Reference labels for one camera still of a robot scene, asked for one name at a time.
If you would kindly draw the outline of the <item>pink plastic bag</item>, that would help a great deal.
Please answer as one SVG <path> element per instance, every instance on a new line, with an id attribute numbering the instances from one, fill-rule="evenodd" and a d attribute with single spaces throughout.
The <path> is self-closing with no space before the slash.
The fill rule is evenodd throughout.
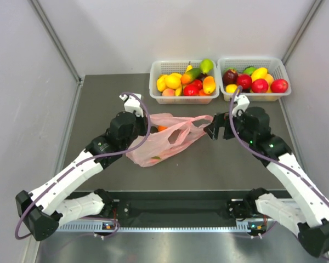
<path id="1" fill-rule="evenodd" d="M 204 127 L 213 121 L 213 117 L 174 117 L 170 113 L 158 113 L 151 115 L 150 120 L 152 126 L 165 129 L 150 134 L 139 148 L 126 153 L 133 163 L 141 167 L 154 166 L 186 150 L 206 134 Z"/>

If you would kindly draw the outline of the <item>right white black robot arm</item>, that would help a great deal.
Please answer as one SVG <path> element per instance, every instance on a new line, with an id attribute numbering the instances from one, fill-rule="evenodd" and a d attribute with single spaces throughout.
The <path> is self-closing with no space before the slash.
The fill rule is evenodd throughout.
<path id="1" fill-rule="evenodd" d="M 325 198 L 300 167 L 291 148 L 271 132 L 270 118 L 261 107 L 219 113 L 204 128 L 216 140 L 220 128 L 223 138 L 236 138 L 261 161 L 287 190 L 298 207 L 276 198 L 271 192 L 253 189 L 243 199 L 245 211 L 252 217 L 266 215 L 292 232 L 311 256 L 329 252 L 329 200 Z"/>

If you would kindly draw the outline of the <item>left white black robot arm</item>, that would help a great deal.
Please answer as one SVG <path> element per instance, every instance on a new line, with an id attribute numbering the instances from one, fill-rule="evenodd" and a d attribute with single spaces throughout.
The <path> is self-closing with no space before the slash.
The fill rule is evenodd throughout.
<path id="1" fill-rule="evenodd" d="M 102 189 L 80 198 L 69 196 L 125 153 L 137 149 L 135 139 L 143 144 L 150 134 L 150 116 L 120 112 L 110 122 L 106 132 L 94 138 L 77 158 L 42 186 L 16 197 L 18 224 L 24 224 L 36 241 L 50 237 L 58 227 L 88 216 L 108 217 L 113 212 L 113 200 Z"/>

